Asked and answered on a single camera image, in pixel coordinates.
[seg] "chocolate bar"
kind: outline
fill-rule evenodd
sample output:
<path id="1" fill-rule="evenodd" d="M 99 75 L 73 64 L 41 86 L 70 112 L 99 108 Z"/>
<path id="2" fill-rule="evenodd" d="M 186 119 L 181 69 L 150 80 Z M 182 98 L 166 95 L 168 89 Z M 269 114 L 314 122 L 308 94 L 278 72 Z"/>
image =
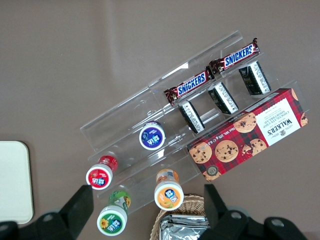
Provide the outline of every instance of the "chocolate bar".
<path id="1" fill-rule="evenodd" d="M 209 63 L 209 68 L 213 74 L 221 73 L 233 65 L 242 62 L 245 59 L 248 59 L 256 54 L 259 54 L 259 47 L 257 44 L 257 38 L 254 38 L 253 41 L 241 48 L 240 50 L 225 56 L 224 58 L 219 58 L 213 60 Z"/>
<path id="2" fill-rule="evenodd" d="M 207 66 L 205 71 L 189 78 L 188 80 L 180 83 L 178 86 L 174 86 L 164 91 L 166 98 L 170 104 L 174 104 L 174 101 L 181 98 L 182 96 L 190 93 L 194 89 L 207 83 L 209 80 L 214 79 L 215 76 Z"/>
<path id="3" fill-rule="evenodd" d="M 239 72 L 250 95 L 263 95 L 271 91 L 268 80 L 258 61 L 240 68 Z"/>
<path id="4" fill-rule="evenodd" d="M 196 109 L 189 101 L 183 101 L 178 104 L 179 110 L 192 131 L 196 134 L 205 129 L 204 123 L 201 121 Z"/>
<path id="5" fill-rule="evenodd" d="M 208 88 L 208 93 L 224 114 L 233 114 L 239 110 L 238 105 L 223 82 L 211 85 Z"/>

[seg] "sunflower label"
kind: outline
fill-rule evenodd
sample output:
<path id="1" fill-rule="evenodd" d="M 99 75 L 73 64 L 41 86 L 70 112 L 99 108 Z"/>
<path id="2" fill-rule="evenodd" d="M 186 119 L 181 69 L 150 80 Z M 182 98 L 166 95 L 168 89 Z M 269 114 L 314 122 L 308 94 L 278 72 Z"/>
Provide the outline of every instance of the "sunflower label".
<path id="1" fill-rule="evenodd" d="M 110 197 L 109 197 L 109 206 L 119 206 L 125 210 L 125 212 L 128 211 L 128 208 L 131 204 L 131 198 L 128 193 L 125 191 L 114 191 Z"/>
<path id="2" fill-rule="evenodd" d="M 100 227 L 108 234 L 116 234 L 121 230 L 122 220 L 116 214 L 106 214 L 100 220 Z"/>

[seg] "brown table surface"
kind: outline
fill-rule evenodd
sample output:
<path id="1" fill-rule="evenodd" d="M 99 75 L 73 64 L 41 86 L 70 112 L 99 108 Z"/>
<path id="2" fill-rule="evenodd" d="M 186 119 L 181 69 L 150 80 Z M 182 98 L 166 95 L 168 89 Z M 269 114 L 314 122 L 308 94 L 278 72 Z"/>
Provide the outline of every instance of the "brown table surface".
<path id="1" fill-rule="evenodd" d="M 0 1 L 0 140 L 27 144 L 34 217 L 85 184 L 93 154 L 80 127 L 223 36 L 240 30 L 299 82 L 309 124 L 214 181 L 227 205 L 293 221 L 320 239 L 320 1 Z M 203 194 L 201 175 L 183 185 Z M 79 239 L 105 239 L 95 209 Z M 113 239 L 149 239 L 150 203 Z"/>

